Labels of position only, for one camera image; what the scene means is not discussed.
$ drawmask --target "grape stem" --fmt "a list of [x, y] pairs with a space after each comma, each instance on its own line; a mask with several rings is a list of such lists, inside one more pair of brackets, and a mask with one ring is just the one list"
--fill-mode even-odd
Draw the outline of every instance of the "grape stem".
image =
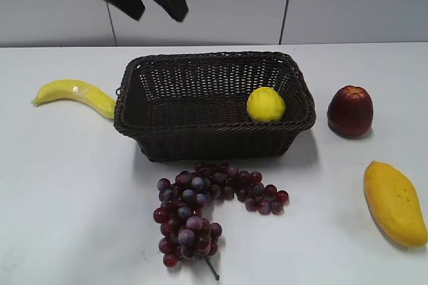
[[217, 272], [215, 271], [213, 265], [211, 265], [211, 262], [209, 261], [207, 256], [203, 256], [203, 259], [205, 260], [205, 262], [207, 263], [209, 269], [211, 270], [211, 272], [213, 273], [215, 280], [220, 280], [220, 275], [217, 274]]

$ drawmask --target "fake fruit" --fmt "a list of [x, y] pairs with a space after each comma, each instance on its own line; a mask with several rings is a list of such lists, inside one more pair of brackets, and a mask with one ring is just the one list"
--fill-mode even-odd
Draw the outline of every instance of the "fake fruit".
[[286, 103], [273, 89], [262, 86], [254, 90], [247, 100], [247, 112], [254, 122], [282, 120]]
[[154, 211], [153, 219], [160, 224], [164, 235], [158, 245], [164, 254], [164, 265], [172, 267], [178, 261], [195, 257], [203, 257], [209, 264], [208, 257], [217, 253], [217, 240], [223, 229], [201, 216], [202, 209], [214, 199], [230, 200], [236, 193], [248, 211], [259, 211], [262, 215], [283, 213], [287, 192], [278, 191], [274, 185], [264, 187], [261, 180], [258, 171], [240, 171], [227, 163], [200, 164], [193, 173], [179, 173], [173, 184], [166, 178], [159, 180], [157, 188], [162, 205]]
[[58, 80], [45, 84], [31, 103], [39, 106], [60, 99], [84, 103], [106, 118], [114, 118], [115, 101], [96, 86], [79, 80]]
[[328, 106], [329, 127], [343, 136], [361, 136], [373, 121], [373, 103], [367, 91], [345, 86], [334, 95]]
[[374, 220], [392, 240], [410, 248], [428, 242], [416, 190], [404, 174], [373, 161], [364, 173], [364, 192]]

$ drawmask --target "bunch of grapes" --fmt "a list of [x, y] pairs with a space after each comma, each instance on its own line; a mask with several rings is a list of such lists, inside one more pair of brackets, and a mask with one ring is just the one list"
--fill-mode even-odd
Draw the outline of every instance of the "bunch of grapes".
[[222, 229], [218, 223], [202, 218], [202, 210], [214, 199], [231, 200], [237, 195], [248, 211], [262, 215], [281, 214], [288, 202], [286, 191], [277, 191], [274, 185], [264, 186], [258, 171], [240, 171], [227, 163], [200, 164], [195, 172], [183, 171], [175, 182], [162, 178], [158, 182], [159, 200], [162, 205], [153, 213], [160, 224], [164, 238], [159, 250], [164, 254], [166, 267], [178, 261], [217, 253], [217, 240]]

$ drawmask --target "white wall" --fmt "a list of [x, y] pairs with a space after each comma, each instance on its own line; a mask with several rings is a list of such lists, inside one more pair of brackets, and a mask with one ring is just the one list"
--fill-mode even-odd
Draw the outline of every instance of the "white wall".
[[0, 0], [0, 47], [114, 45], [100, 0]]
[[278, 44], [286, 0], [187, 0], [183, 23], [143, 2], [139, 22], [111, 8], [118, 45]]
[[428, 0], [290, 0], [282, 43], [428, 41]]

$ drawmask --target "basket rim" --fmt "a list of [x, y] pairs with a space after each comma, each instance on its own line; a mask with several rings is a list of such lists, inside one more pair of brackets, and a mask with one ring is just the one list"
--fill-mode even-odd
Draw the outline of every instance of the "basket rim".
[[[296, 77], [298, 83], [301, 85], [302, 94], [304, 95], [304, 103], [306, 108], [309, 110], [305, 118], [299, 120], [285, 120], [271, 123], [261, 123], [253, 121], [243, 122], [228, 122], [228, 123], [213, 123], [213, 124], [186, 124], [186, 125], [169, 125], [169, 126], [147, 126], [139, 124], [129, 124], [124, 119], [124, 111], [126, 107], [128, 91], [132, 74], [137, 70], [137, 65], [141, 63], [155, 63], [155, 62], [177, 62], [180, 60], [198, 59], [208, 60], [212, 58], [221, 59], [235, 59], [236, 57], [251, 56], [253, 58], [275, 58], [280, 63], [291, 64], [293, 75]], [[244, 132], [270, 132], [272, 134], [279, 134], [284, 131], [289, 132], [301, 132], [311, 128], [316, 120], [315, 114], [315, 103], [314, 99], [309, 92], [309, 89], [304, 81], [303, 74], [295, 61], [288, 55], [282, 52], [257, 52], [257, 51], [245, 51], [245, 52], [213, 52], [205, 54], [159, 54], [142, 56], [140, 58], [133, 59], [126, 67], [120, 88], [117, 89], [116, 94], [118, 99], [116, 101], [116, 108], [114, 111], [114, 127], [117, 131], [130, 137], [138, 137], [142, 140], [142, 135], [146, 135], [147, 139], [153, 140], [155, 136], [168, 136], [170, 134], [177, 135], [177, 131], [180, 134], [218, 134], [223, 132], [225, 134], [232, 134], [235, 131], [239, 133]]]

